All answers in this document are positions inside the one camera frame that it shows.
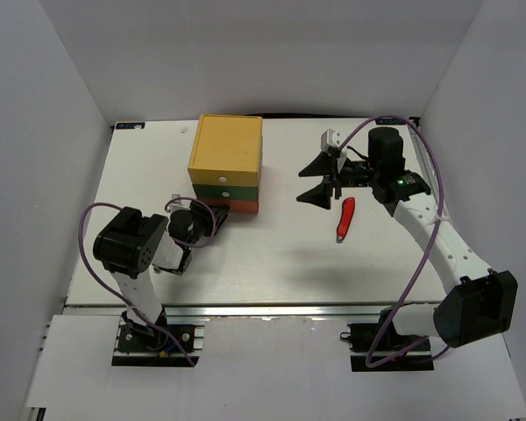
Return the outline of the red bottom drawer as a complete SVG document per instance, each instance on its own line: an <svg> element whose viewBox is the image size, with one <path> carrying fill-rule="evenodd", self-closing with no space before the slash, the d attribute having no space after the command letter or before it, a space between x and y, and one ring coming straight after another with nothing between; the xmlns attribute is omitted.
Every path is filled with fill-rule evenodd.
<svg viewBox="0 0 526 421"><path fill-rule="evenodd" d="M230 212L236 213L245 213L245 214L258 214L259 213L259 203L257 201L247 201L247 200L236 200L230 198L204 198L204 200L209 199L212 203L220 203L230 207Z"/></svg>

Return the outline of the yellow top drawer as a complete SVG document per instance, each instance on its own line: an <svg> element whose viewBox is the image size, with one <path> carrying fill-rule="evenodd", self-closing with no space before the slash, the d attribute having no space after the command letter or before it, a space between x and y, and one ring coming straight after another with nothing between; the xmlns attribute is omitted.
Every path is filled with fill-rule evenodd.
<svg viewBox="0 0 526 421"><path fill-rule="evenodd" d="M259 186L259 173L257 171L231 171L190 168L189 178L194 184L226 185L237 187Z"/></svg>

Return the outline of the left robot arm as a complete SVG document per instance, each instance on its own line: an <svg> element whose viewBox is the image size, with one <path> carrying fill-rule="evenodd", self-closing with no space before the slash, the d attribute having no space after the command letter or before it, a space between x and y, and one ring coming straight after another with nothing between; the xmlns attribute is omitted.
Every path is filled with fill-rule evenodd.
<svg viewBox="0 0 526 421"><path fill-rule="evenodd" d="M193 199L185 206L176 196L166 205L166 216L145 216L124 207L97 234L93 256L115 279L127 310L128 335L147 351L176 348L177 336L168 330L165 309L154 291L151 270L183 275L195 249L216 236L228 218L226 205Z"/></svg>

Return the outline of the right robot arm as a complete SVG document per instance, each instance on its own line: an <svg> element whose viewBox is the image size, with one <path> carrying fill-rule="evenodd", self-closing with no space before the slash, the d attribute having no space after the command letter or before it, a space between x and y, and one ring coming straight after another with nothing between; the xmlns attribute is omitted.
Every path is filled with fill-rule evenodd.
<svg viewBox="0 0 526 421"><path fill-rule="evenodd" d="M418 173L406 168L397 129L370 130L367 156L361 161L350 160L340 134L328 129L321 136L319 155L299 175L319 176L322 181L297 201L326 210L344 188L371 188L373 197L426 253L443 285L441 303L405 303L396 313L381 316L378 337L384 347L396 350L410 337L438 337L457 348L509 329L516 278L491 268L443 218L441 198Z"/></svg>

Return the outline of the red utility knife centre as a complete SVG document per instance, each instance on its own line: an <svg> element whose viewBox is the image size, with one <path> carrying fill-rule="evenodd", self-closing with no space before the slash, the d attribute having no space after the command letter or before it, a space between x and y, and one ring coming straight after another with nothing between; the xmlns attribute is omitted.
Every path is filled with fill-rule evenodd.
<svg viewBox="0 0 526 421"><path fill-rule="evenodd" d="M354 197L347 197L341 204L341 214L336 230L336 242L341 244L349 232L354 211L356 208L356 199Z"/></svg>

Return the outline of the yellow drawer cabinet shell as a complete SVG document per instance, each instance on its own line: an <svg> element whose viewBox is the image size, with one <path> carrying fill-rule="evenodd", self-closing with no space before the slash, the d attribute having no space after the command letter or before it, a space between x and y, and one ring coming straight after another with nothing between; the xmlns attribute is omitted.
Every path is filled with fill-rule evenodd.
<svg viewBox="0 0 526 421"><path fill-rule="evenodd" d="M262 129L260 117L201 115L188 170L258 173Z"/></svg>

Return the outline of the right blue table sticker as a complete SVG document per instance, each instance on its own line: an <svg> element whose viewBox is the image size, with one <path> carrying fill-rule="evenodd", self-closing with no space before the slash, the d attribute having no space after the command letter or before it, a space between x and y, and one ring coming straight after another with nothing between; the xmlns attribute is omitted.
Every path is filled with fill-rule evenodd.
<svg viewBox="0 0 526 421"><path fill-rule="evenodd" d="M376 125L405 125L406 123L400 118L376 118Z"/></svg>

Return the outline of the blue table sticker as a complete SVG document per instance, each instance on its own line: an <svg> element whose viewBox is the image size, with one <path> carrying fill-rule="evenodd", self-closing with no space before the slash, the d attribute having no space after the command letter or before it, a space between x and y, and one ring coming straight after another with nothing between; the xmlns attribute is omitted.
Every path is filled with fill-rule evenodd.
<svg viewBox="0 0 526 421"><path fill-rule="evenodd" d="M142 130L145 127L145 122L118 122L115 124L116 130Z"/></svg>
<svg viewBox="0 0 526 421"><path fill-rule="evenodd" d="M400 118L376 118L376 125L405 125L406 123Z"/></svg>

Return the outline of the left blue table sticker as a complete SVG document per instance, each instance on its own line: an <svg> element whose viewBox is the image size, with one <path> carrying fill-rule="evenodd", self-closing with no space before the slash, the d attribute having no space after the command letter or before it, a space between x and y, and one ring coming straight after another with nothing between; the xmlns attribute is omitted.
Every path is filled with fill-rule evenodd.
<svg viewBox="0 0 526 421"><path fill-rule="evenodd" d="M145 127L145 122L118 122L115 124L116 130L142 130Z"/></svg>

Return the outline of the aluminium right side rail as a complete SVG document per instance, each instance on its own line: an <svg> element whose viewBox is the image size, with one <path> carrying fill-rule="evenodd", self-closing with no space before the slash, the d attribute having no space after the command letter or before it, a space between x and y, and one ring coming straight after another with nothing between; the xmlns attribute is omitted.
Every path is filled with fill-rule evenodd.
<svg viewBox="0 0 526 421"><path fill-rule="evenodd" d="M409 121L411 121L417 129L420 130L420 118L419 117L409 117ZM416 134L416 132L408 128L409 135L415 150L416 158L421 170L422 178L426 181L427 184L429 184L431 188L431 193L435 197L435 200L437 204L435 205L435 211L437 211L438 201L439 201L439 188L437 183L437 177L436 177L436 171L433 167L430 155L424 146L423 142L420 140L419 136ZM451 217L448 211L448 207L446 204L446 201L444 201L444 210L442 212L443 220L447 220L451 223Z"/></svg>

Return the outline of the aluminium rail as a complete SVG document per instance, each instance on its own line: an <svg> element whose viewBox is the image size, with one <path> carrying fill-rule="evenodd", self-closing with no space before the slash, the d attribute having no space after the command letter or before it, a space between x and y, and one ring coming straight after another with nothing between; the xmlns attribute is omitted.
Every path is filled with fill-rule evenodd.
<svg viewBox="0 0 526 421"><path fill-rule="evenodd" d="M420 118L419 117L409 117L409 121L411 121L417 129L420 130ZM430 155L424 146L423 142L420 140L419 136L416 134L416 132L408 128L409 135L415 150L416 158L421 170L422 178L426 181L427 184L429 184L431 188L431 193L435 197L435 200L437 204L435 205L435 211L437 211L438 201L439 201L439 188L437 183L437 177L436 177L436 171L433 167ZM451 217L448 211L448 207L446 204L446 201L444 201L444 210L442 212L443 220L447 220L451 223Z"/></svg>
<svg viewBox="0 0 526 421"><path fill-rule="evenodd" d="M379 315L392 303L163 304L168 318L359 318Z"/></svg>

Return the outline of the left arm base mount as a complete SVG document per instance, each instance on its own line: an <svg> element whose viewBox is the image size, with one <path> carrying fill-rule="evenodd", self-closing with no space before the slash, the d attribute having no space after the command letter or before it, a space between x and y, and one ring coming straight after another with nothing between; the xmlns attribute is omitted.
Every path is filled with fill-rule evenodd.
<svg viewBox="0 0 526 421"><path fill-rule="evenodd" d="M113 367L187 367L196 365L201 356L204 326L194 324L169 324L165 327L175 338L131 327L119 319L117 336L111 358Z"/></svg>

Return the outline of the aluminium front rail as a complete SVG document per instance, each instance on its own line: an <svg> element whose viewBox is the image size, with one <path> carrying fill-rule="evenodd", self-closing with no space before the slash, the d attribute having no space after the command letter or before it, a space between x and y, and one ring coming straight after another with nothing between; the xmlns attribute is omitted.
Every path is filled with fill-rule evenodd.
<svg viewBox="0 0 526 421"><path fill-rule="evenodd" d="M359 318L379 315L392 303L163 304L168 318Z"/></svg>

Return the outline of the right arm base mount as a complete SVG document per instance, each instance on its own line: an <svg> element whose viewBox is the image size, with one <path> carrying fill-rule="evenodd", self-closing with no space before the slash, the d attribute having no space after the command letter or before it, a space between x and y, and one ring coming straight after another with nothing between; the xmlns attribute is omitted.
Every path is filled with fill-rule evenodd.
<svg viewBox="0 0 526 421"><path fill-rule="evenodd" d="M430 360L430 342L427 339L390 362L377 368L367 367L366 356L379 329L380 325L376 323L357 323L348 325L346 331L339 334L340 340L349 346L352 372L421 372L434 369L434 363ZM388 357L418 339L419 337L414 335L397 335L390 327L376 347L371 362Z"/></svg>

